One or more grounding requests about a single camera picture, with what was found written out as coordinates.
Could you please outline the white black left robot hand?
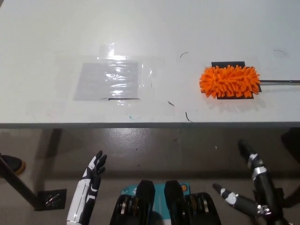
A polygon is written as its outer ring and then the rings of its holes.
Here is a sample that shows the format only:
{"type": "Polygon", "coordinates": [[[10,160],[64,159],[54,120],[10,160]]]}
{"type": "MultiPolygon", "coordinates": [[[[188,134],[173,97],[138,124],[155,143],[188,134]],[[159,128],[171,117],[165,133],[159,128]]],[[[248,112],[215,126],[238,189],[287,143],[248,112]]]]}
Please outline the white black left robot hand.
{"type": "Polygon", "coordinates": [[[67,215],[67,225],[88,225],[94,209],[107,155],[99,151],[79,180],[67,215]]]}

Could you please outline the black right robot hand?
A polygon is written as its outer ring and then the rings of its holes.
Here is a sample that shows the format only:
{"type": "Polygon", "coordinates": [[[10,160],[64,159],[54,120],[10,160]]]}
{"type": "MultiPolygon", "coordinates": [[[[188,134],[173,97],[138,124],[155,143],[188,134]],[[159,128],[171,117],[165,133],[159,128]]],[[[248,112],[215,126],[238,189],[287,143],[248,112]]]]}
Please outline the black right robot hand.
{"type": "Polygon", "coordinates": [[[282,206],[282,192],[275,188],[264,162],[244,140],[238,141],[240,154],[251,170],[255,201],[214,183],[212,186],[224,201],[237,211],[251,217],[262,217],[268,225],[287,225],[282,206]]]}

